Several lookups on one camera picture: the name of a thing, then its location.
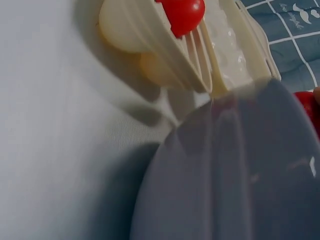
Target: translucent plastic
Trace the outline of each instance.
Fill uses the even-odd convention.
[[[266,35],[241,2],[205,4],[204,20],[182,39],[154,0],[104,0],[99,26],[116,48],[141,53],[142,71],[163,87],[215,97],[261,78],[280,79]]]

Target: red object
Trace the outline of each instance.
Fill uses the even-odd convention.
[[[294,93],[298,98],[306,114],[309,116],[318,137],[320,138],[320,105],[316,102],[313,92],[299,91]]]
[[[155,0],[162,3],[164,12],[176,38],[194,30],[205,15],[204,0]]]

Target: blue checkered cloth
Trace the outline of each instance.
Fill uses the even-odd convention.
[[[320,84],[320,0],[241,0],[264,29],[282,82],[292,92]]]

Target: gray plastic cover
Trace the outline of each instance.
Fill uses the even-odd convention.
[[[131,240],[320,239],[319,142],[291,93],[270,81],[196,110],[144,176]]]

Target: cream plastic part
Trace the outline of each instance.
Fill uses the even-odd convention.
[[[172,34],[162,4],[154,0],[104,0],[102,35],[116,48],[140,53],[152,82],[212,97],[253,80],[275,77],[268,39],[241,2],[207,0],[204,20],[182,39]]]

